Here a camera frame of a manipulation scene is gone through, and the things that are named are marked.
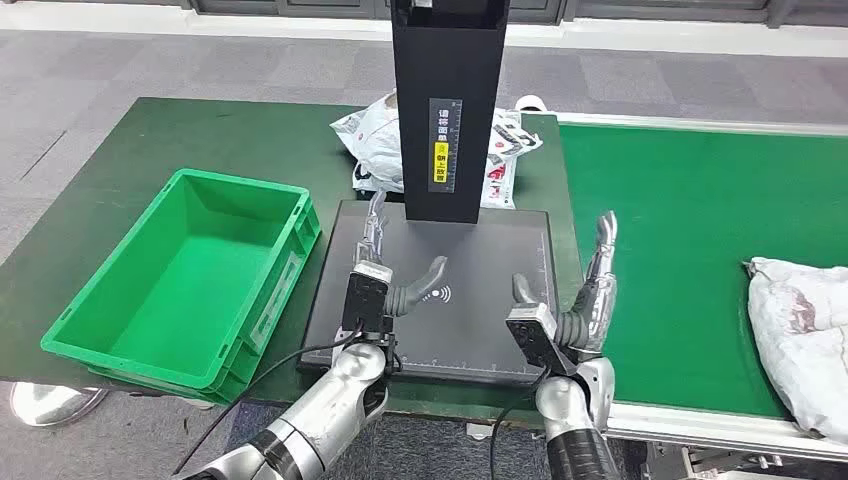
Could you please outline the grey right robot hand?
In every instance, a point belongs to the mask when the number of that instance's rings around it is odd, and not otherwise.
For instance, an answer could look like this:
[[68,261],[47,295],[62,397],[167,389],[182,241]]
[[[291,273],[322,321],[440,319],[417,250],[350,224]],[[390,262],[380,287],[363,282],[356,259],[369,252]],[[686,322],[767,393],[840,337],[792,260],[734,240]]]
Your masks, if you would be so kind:
[[577,362],[601,355],[617,295],[613,273],[617,234],[616,215],[607,211],[597,220],[595,249],[583,285],[570,309],[558,316],[531,291],[524,275],[512,276],[514,304],[506,325],[519,346],[529,346],[543,336]]

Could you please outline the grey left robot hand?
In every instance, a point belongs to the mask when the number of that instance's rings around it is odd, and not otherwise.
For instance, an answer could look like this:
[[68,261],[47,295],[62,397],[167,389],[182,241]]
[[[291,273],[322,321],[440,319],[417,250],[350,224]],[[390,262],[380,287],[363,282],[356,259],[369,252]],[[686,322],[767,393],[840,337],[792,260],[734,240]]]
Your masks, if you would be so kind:
[[[387,193],[377,190],[369,200],[365,216],[363,235],[356,244],[354,265],[362,262],[373,264],[381,275],[388,271],[383,263],[382,240],[388,219],[383,214]],[[444,276],[448,258],[437,256],[428,271],[408,286],[390,286],[385,297],[383,312],[391,317],[407,315],[426,295],[435,288]]]

